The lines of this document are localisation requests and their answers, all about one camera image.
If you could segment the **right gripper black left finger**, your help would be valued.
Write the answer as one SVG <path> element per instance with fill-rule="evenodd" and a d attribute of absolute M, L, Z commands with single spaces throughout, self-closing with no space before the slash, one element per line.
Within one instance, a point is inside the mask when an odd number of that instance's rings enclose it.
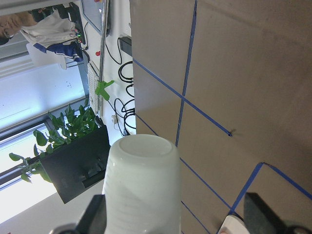
<path fill-rule="evenodd" d="M 103 234 L 107 226 L 105 195 L 94 195 L 85 213 L 81 217 L 75 233 L 77 234 Z"/>

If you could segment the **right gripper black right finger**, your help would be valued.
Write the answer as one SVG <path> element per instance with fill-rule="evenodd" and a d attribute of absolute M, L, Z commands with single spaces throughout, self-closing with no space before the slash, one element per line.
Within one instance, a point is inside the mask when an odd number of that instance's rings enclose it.
<path fill-rule="evenodd" d="M 244 223 L 251 234 L 294 234 L 257 193 L 246 193 Z"/>

